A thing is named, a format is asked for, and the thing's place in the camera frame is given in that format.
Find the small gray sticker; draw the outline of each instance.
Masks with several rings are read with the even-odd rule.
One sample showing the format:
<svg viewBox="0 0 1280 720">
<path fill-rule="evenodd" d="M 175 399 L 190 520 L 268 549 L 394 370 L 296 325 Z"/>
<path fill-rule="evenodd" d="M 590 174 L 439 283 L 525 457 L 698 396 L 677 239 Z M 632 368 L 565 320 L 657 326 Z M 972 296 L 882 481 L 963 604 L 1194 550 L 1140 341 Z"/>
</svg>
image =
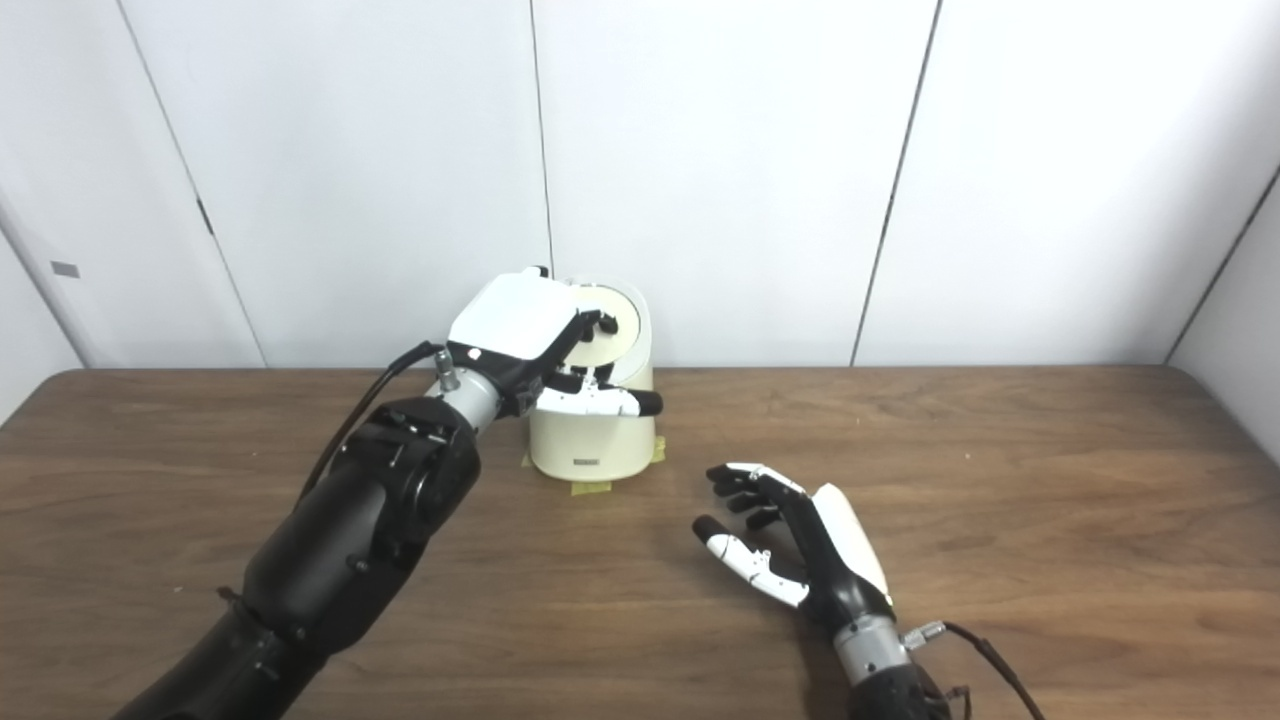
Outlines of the small gray sticker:
<svg viewBox="0 0 1280 720">
<path fill-rule="evenodd" d="M 79 278 L 79 268 L 72 265 L 70 263 L 59 263 L 58 260 L 52 260 L 49 264 L 54 266 L 55 275 L 63 275 L 64 278 Z"/>
</svg>

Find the wooden table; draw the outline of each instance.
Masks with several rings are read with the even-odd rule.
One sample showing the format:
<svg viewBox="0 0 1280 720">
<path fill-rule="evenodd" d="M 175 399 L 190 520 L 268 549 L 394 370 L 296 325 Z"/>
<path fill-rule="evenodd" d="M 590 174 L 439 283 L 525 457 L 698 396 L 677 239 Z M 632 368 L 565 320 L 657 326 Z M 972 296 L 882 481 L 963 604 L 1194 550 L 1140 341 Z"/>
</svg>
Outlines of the wooden table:
<svg viewBox="0 0 1280 720">
<path fill-rule="evenodd" d="M 0 717 L 105 717 L 223 612 L 367 372 L 76 372 L 0 429 Z M 420 392 L 411 374 L 388 397 Z M 759 460 L 861 515 L 904 625 L 1051 720 L 1280 712 L 1280 477 L 1166 368 L 668 370 L 666 462 L 571 497 L 518 423 L 296 719 L 842 717 L 829 648 L 689 530 Z M 1024 717 L 957 639 L 922 653 Z"/>
</svg>

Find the robotic arm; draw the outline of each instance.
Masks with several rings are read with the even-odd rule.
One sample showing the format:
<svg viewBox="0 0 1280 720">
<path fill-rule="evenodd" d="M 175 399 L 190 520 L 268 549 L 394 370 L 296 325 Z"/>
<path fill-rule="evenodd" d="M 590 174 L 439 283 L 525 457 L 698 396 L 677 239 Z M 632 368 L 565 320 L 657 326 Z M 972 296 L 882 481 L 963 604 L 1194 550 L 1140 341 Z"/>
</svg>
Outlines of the robotic arm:
<svg viewBox="0 0 1280 720">
<path fill-rule="evenodd" d="M 884 570 L 840 488 L 824 484 L 810 496 L 777 470 L 751 462 L 712 468 L 707 478 L 716 495 L 730 498 L 731 511 L 755 510 L 746 519 L 749 530 L 777 520 L 791 530 L 804 568 L 787 568 L 768 550 L 753 550 L 709 515 L 694 521 L 698 539 L 721 562 L 755 589 L 799 609 L 827 633 L 849 678 L 849 717 L 950 720 L 948 701 L 961 697 L 964 719 L 969 720 L 969 689 L 941 692 L 911 656 L 951 632 L 991 662 L 1018 692 L 1033 720 L 1044 720 L 1018 675 L 987 639 L 942 621 L 899 634 Z"/>
<path fill-rule="evenodd" d="M 494 420 L 547 409 L 654 415 L 657 393 L 599 386 L 563 360 L 617 320 L 579 306 L 545 270 L 494 278 L 458 315 L 448 343 L 422 343 L 388 370 L 435 357 L 424 397 L 387 402 L 347 429 L 294 511 L 250 560 L 241 594 L 168 674 L 115 720 L 274 720 L 328 659 L 360 641 L 412 574 L 428 541 L 480 475 L 476 443 Z"/>
</svg>

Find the white wall panel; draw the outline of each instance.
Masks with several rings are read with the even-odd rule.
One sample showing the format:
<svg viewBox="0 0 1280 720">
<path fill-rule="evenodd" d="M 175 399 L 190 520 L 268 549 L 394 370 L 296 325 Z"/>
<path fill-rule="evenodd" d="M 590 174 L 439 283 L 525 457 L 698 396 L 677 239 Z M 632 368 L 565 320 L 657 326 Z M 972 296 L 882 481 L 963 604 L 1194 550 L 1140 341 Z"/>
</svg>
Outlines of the white wall panel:
<svg viewBox="0 0 1280 720">
<path fill-rule="evenodd" d="M 1280 461 L 1280 192 L 1240 241 L 1172 364 L 1204 383 Z"/>
<path fill-rule="evenodd" d="M 67 336 L 0 234 L 0 425 L 46 378 L 79 366 Z"/>
<path fill-rule="evenodd" d="M 535 1 L 556 270 L 663 365 L 845 365 L 934 4 Z"/>
<path fill-rule="evenodd" d="M 943 5 L 859 365 L 1158 363 L 1280 161 L 1280 4 Z"/>
<path fill-rule="evenodd" d="M 270 365 L 381 365 L 548 263 L 525 0 L 125 0 Z"/>
<path fill-rule="evenodd" d="M 260 365 L 115 4 L 0 0 L 0 220 L 87 361 Z"/>
</svg>

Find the white cylindrical container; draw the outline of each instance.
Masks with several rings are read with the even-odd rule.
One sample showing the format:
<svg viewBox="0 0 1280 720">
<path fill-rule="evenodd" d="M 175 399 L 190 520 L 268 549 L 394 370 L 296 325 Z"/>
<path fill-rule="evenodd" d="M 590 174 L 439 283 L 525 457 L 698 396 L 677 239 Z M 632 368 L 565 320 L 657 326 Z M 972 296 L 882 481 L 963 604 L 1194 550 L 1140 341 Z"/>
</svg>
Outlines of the white cylindrical container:
<svg viewBox="0 0 1280 720">
<path fill-rule="evenodd" d="M 607 277 L 571 278 L 575 293 L 613 315 L 618 332 L 596 331 L 564 360 L 579 372 L 607 375 L 609 384 L 653 389 L 653 331 L 644 297 L 630 284 Z M 653 418 L 562 415 L 534 410 L 529 423 L 529 457 L 544 474 L 562 480 L 607 482 L 630 478 L 649 466 L 657 429 Z"/>
</svg>

